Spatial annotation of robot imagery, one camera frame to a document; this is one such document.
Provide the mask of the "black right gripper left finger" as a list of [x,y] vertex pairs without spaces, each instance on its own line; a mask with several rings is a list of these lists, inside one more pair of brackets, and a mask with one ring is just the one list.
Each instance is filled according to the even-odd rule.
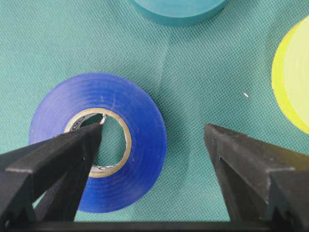
[[1,154],[1,231],[80,232],[73,220],[101,132],[94,123]]

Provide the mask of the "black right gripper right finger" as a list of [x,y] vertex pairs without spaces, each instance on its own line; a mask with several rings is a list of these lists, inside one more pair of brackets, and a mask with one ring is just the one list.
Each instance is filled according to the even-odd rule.
[[308,231],[307,155],[214,124],[204,142],[231,221]]

